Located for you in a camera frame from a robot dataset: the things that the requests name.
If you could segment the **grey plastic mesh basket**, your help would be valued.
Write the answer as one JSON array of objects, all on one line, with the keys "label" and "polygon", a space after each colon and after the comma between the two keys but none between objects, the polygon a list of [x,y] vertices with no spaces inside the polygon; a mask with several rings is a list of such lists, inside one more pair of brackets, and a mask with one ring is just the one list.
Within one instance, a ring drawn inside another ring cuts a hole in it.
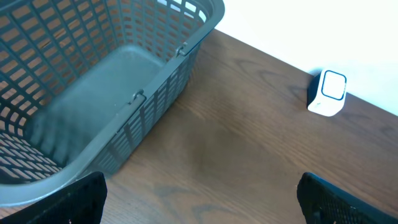
[{"label": "grey plastic mesh basket", "polygon": [[1,2],[1,206],[116,173],[187,84],[222,0]]}]

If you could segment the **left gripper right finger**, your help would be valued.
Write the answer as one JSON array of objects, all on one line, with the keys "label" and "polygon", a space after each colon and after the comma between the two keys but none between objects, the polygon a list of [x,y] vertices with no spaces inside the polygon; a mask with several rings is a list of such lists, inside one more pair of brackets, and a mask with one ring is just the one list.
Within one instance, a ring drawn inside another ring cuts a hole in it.
[{"label": "left gripper right finger", "polygon": [[303,173],[297,199],[307,223],[397,224],[397,219],[311,173]]}]

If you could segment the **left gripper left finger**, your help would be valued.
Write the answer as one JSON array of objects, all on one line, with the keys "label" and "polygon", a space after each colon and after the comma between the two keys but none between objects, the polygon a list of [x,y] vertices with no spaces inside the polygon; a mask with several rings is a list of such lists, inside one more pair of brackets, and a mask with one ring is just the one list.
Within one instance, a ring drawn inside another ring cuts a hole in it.
[{"label": "left gripper left finger", "polygon": [[107,197],[104,174],[94,172],[1,219],[1,224],[99,224]]}]

